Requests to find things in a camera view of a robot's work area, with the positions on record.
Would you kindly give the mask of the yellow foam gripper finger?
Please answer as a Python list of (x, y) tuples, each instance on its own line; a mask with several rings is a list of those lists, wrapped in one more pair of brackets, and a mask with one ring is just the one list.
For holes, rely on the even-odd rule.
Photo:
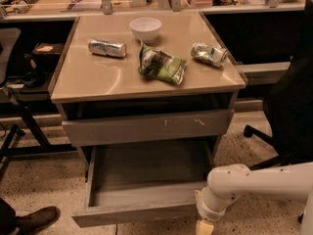
[(207, 220), (198, 220), (196, 222), (196, 235), (212, 235), (214, 225)]

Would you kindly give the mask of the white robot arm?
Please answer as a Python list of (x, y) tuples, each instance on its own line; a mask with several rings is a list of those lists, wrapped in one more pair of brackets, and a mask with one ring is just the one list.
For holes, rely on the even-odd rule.
[(244, 164), (214, 168), (207, 176), (206, 186), (195, 191), (199, 214), (196, 235), (211, 235), (213, 222), (247, 194), (303, 203), (300, 235), (313, 235), (313, 163), (257, 170)]

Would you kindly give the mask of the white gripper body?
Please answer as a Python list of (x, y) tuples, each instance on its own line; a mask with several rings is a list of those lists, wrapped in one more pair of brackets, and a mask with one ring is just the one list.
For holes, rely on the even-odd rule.
[(216, 196), (210, 189), (195, 191), (196, 207), (201, 219), (218, 221), (227, 209), (227, 203)]

